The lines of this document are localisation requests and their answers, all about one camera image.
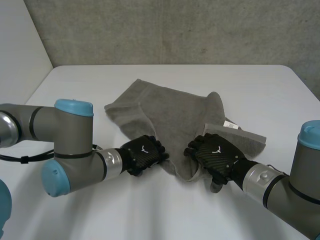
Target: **black cable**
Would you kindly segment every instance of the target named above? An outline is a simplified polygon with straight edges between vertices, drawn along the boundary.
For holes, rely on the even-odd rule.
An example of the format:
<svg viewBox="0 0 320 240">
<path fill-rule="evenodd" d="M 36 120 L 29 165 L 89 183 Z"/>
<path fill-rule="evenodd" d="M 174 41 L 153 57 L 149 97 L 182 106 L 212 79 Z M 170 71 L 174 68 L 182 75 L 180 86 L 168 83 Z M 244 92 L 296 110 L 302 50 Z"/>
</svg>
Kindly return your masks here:
<svg viewBox="0 0 320 240">
<path fill-rule="evenodd" d="M 102 148 L 96 144 L 93 144 L 92 150 L 97 151 L 97 150 L 102 150 Z M 40 161 L 45 161 L 45 160 L 53 159 L 53 158 L 54 158 L 54 150 L 53 149 L 46 151 L 46 152 L 43 152 L 41 154 L 35 155 L 35 156 L 13 157 L 13 156 L 0 155 L 0 160 L 7 161 L 7 162 L 16 162 L 16 163 L 21 163 L 21 164 L 27 164 L 27 163 L 31 163 L 31 162 L 40 162 Z"/>
</svg>

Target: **light blue joint cap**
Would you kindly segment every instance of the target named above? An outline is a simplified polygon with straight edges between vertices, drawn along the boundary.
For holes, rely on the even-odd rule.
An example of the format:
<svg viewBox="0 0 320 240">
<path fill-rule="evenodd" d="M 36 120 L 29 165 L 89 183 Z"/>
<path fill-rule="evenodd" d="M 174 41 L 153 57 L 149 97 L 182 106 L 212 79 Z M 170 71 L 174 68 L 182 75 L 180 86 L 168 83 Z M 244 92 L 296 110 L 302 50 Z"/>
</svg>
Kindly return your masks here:
<svg viewBox="0 0 320 240">
<path fill-rule="evenodd" d="M 12 198 L 7 185 L 0 180 L 0 239 L 4 234 L 2 230 L 11 216 Z"/>
<path fill-rule="evenodd" d="M 91 102 L 87 101 L 58 99 L 55 102 L 54 107 L 69 114 L 74 114 L 83 117 L 94 116 L 94 106 Z"/>
<path fill-rule="evenodd" d="M 320 120 L 305 122 L 298 135 L 298 142 L 308 148 L 320 150 Z"/>
<path fill-rule="evenodd" d="M 70 183 L 63 167 L 56 160 L 48 160 L 42 167 L 41 180 L 44 190 L 51 197 L 70 193 Z"/>
</svg>

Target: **white wall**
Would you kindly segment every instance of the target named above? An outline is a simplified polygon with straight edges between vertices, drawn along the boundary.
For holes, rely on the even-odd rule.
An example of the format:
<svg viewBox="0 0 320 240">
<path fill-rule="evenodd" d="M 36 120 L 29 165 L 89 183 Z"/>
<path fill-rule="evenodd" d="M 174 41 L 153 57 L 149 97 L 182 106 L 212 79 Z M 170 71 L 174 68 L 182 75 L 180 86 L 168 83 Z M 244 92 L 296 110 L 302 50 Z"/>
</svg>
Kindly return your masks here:
<svg viewBox="0 0 320 240">
<path fill-rule="evenodd" d="M 23 0 L 0 0 L 0 104 L 24 104 L 52 70 Z"/>
</svg>

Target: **white logo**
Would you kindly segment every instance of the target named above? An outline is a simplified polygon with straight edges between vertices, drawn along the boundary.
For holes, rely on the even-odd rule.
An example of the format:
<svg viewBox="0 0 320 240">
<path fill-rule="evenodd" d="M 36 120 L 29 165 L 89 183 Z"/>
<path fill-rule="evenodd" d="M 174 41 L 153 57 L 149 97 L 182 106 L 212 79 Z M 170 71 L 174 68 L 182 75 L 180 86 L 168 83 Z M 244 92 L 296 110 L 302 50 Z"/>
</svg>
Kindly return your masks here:
<svg viewBox="0 0 320 240">
<path fill-rule="evenodd" d="M 146 150 L 145 150 L 145 145 L 143 145 L 143 146 L 142 146 L 142 150 L 141 150 L 141 152 L 144 152 L 144 153 L 146 153 L 146 154 L 148 154 L 148 153 L 149 153 L 148 151 L 146 151 Z"/>
<path fill-rule="evenodd" d="M 213 153 L 213 154 L 220 154 L 220 153 L 221 153 L 220 150 L 221 150 L 221 149 L 220 149 L 220 146 L 219 146 L 219 149 L 218 149 L 217 151 L 213 151 L 212 153 Z"/>
</svg>

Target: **black band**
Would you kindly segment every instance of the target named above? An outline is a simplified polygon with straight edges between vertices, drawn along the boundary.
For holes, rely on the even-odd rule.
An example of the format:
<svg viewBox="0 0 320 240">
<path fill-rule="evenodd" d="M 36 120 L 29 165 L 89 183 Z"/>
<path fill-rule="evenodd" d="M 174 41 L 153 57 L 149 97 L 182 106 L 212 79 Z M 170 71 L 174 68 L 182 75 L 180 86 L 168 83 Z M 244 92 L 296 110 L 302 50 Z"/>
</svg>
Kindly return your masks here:
<svg viewBox="0 0 320 240">
<path fill-rule="evenodd" d="M 297 190 L 294 186 L 292 186 L 292 184 L 289 182 L 289 188 L 292 190 L 292 192 L 294 192 L 296 195 L 298 195 L 300 198 L 313 203 L 313 204 L 317 204 L 320 205 L 320 200 L 315 199 L 311 196 L 305 195 L 304 193 L 300 192 L 299 190 Z"/>
<path fill-rule="evenodd" d="M 16 143 L 18 143 L 20 141 L 21 135 L 22 135 L 20 123 L 11 113 L 9 113 L 7 111 L 3 111 L 3 110 L 0 110 L 0 113 L 4 113 L 4 114 L 8 115 L 14 121 L 16 128 L 18 129 L 18 141 L 16 141 Z"/>
<path fill-rule="evenodd" d="M 103 163 L 103 177 L 101 180 L 101 182 L 102 182 L 103 180 L 105 180 L 105 178 L 107 176 L 107 164 L 106 164 L 106 160 L 105 160 L 104 156 L 102 156 L 102 154 L 100 152 L 96 151 L 95 153 L 101 158 L 102 163 Z"/>
<path fill-rule="evenodd" d="M 283 179 L 284 177 L 286 177 L 285 175 L 279 175 L 276 176 L 269 184 L 269 186 L 266 188 L 264 195 L 263 195 L 263 199 L 262 199 L 262 203 L 263 206 L 268 209 L 268 198 L 269 195 L 271 193 L 271 190 L 274 188 L 274 186 L 277 184 L 277 182 L 279 182 L 281 179 Z"/>
<path fill-rule="evenodd" d="M 89 157 L 92 154 L 92 151 L 87 153 L 81 153 L 81 154 L 60 154 L 60 153 L 54 153 L 55 158 L 59 159 L 82 159 Z"/>
<path fill-rule="evenodd" d="M 34 129 L 34 121 L 35 121 L 35 117 L 37 115 L 37 113 L 39 112 L 40 109 L 42 109 L 43 106 L 39 106 L 37 107 L 33 113 L 31 114 L 31 118 L 30 118 L 30 121 L 29 121 L 29 131 L 30 131 L 30 134 L 32 136 L 32 138 L 36 141 L 39 141 L 39 139 L 37 138 L 36 134 L 35 134 L 35 129 Z"/>
</svg>

